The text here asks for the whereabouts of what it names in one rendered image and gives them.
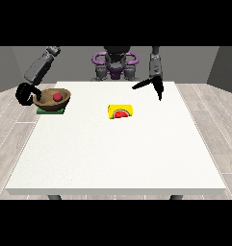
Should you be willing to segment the brown wooden bowl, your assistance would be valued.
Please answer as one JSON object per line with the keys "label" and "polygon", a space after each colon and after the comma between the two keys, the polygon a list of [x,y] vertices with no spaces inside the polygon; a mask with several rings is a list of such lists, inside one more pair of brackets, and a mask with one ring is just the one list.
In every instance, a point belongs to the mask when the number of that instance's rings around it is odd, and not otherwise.
{"label": "brown wooden bowl", "polygon": [[[53,95],[55,93],[60,93],[63,96],[63,100],[60,102],[55,102],[53,100]],[[34,104],[43,110],[48,111],[57,111],[64,108],[70,99],[71,93],[65,88],[48,88],[41,92],[40,100],[37,99],[37,96],[33,97]]]}

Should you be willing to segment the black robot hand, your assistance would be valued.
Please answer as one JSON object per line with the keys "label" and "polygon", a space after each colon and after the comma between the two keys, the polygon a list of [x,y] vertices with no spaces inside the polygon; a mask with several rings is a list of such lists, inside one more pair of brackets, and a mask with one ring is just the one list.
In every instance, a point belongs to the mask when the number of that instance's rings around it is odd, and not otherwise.
{"label": "black robot hand", "polygon": [[35,86],[31,86],[27,83],[22,83],[18,86],[15,98],[22,106],[31,106],[33,104],[33,94],[37,96],[37,99],[41,98],[41,91]]}
{"label": "black robot hand", "polygon": [[156,90],[159,100],[162,100],[162,94],[164,92],[164,84],[163,84],[163,80],[160,75],[153,76],[152,78],[141,81],[137,83],[136,85],[132,86],[132,88],[138,89],[140,87],[148,86],[150,84],[152,84],[154,89]]}

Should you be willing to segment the green square pad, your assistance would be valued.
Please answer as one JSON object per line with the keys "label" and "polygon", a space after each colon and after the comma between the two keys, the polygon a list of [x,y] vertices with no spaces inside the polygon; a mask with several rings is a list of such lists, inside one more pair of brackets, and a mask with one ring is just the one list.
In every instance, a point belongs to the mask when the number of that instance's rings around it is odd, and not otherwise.
{"label": "green square pad", "polygon": [[57,111],[48,111],[41,108],[37,108],[37,114],[64,114],[65,108],[59,109]]}

